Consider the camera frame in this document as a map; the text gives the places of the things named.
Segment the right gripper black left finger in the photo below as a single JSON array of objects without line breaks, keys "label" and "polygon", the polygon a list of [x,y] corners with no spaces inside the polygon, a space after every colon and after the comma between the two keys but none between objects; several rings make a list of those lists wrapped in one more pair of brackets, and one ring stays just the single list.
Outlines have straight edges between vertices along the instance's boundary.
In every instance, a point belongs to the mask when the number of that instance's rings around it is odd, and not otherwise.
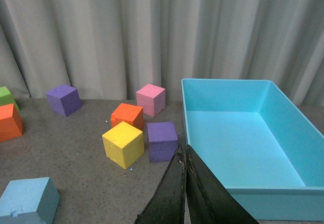
[{"label": "right gripper black left finger", "polygon": [[135,223],[184,223],[185,196],[186,162],[179,145],[154,195]]}]

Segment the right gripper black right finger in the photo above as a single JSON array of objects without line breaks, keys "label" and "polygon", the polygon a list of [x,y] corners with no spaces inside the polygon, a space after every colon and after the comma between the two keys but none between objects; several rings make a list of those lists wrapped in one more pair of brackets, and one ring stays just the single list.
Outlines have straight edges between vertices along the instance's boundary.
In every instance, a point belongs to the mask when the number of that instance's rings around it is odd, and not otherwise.
[{"label": "right gripper black right finger", "polygon": [[257,223],[194,149],[186,148],[186,197],[191,223]]}]

